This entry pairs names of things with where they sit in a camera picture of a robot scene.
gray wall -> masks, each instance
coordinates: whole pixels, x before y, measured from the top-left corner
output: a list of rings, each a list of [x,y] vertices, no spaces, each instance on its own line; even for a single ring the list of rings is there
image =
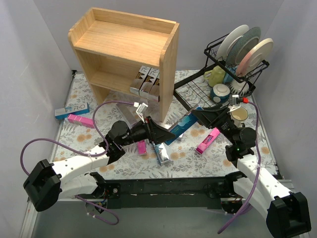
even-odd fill
[[[248,24],[263,35],[283,0],[34,0],[69,67],[82,71],[67,40],[69,29],[92,6],[143,14],[180,23],[178,69],[205,63],[206,45]]]
[[[26,211],[23,145],[54,138],[53,111],[63,106],[71,71],[32,0],[0,0],[0,237],[19,236]],[[52,144],[36,143],[24,157],[30,171]]]
[[[308,199],[317,237],[317,2],[284,1],[266,37],[271,66],[255,91],[278,166]]]

pink toothpaste box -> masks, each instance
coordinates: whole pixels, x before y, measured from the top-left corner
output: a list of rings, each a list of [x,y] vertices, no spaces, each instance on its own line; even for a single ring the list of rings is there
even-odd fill
[[[68,121],[70,123],[78,124],[78,125],[84,125],[90,128],[95,128],[93,120],[90,118],[84,118],[81,116],[76,116],[73,114],[69,114]]]
[[[200,154],[203,154],[203,152],[211,145],[211,143],[217,138],[219,134],[220,131],[217,128],[214,128],[206,137],[206,139],[196,148],[196,151]]]
[[[145,140],[141,140],[138,142],[138,151],[139,151],[139,155],[147,154],[147,145],[145,143]]]

patterned mat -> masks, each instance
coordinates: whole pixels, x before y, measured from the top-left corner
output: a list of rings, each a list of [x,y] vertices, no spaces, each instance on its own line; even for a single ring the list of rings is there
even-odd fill
[[[184,79],[197,72],[196,70],[180,70],[176,72],[176,81]],[[140,99],[130,95],[125,95],[111,91],[106,101],[121,100],[127,102],[139,102]],[[97,102],[85,79],[84,74],[77,73],[71,88],[70,97],[67,105],[89,103],[90,112],[82,116],[92,118],[93,111],[97,107]],[[256,113],[252,105],[243,105],[248,110],[249,117],[245,121],[246,126],[255,128]],[[185,108],[173,98],[165,123],[173,124],[177,119],[186,113]],[[159,118],[158,104],[149,102],[147,110],[152,118]],[[112,124],[121,120],[122,115],[116,104],[104,105],[96,114],[98,128],[103,134],[107,134]],[[140,156],[137,151],[137,144],[125,146],[126,154],[115,163],[96,169],[105,179],[149,179],[149,178],[191,178],[191,177],[209,177],[224,176],[228,173],[237,171],[237,169],[227,160],[225,155],[225,145],[229,141],[221,134],[211,144],[211,146],[199,155],[195,152],[197,146],[206,138],[210,130],[198,123],[193,125],[184,133],[182,140],[173,142],[169,147],[171,150],[172,161],[169,164],[160,166],[157,163],[157,157],[151,144],[147,143],[147,155]],[[76,125],[64,121],[62,131],[59,136],[59,142],[66,144],[74,149],[87,151],[100,143],[95,129]],[[263,158],[262,165],[272,174],[276,174],[275,162],[272,159],[266,137],[262,126],[259,127],[259,146]],[[58,146],[55,161],[64,160],[75,154]]]

teal box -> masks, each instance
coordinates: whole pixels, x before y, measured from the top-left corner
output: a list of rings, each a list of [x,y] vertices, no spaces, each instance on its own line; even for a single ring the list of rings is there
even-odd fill
[[[81,115],[89,112],[89,104],[83,103],[55,110],[55,118],[60,120],[68,117],[69,114]]]
[[[166,145],[170,145],[174,140],[176,140],[181,134],[187,131],[193,124],[195,124],[198,119],[192,114],[192,110],[202,110],[200,106],[193,107],[182,119],[177,121],[174,125],[172,125],[169,129],[175,137],[171,140],[165,142]]]

white box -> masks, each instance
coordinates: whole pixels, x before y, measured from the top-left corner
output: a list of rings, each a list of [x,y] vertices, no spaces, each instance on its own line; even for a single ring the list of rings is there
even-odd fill
[[[151,67],[142,66],[139,70],[139,73],[133,80],[132,84],[130,85],[130,92],[136,95],[139,95],[139,90],[146,79],[148,73],[150,72]]]
[[[149,99],[156,102],[159,101],[159,74],[149,92]]]
[[[145,81],[143,82],[139,95],[144,98],[149,98],[149,92],[156,80],[156,78],[159,75],[159,69],[157,68],[151,68],[150,72],[148,73],[148,76],[146,77]]]

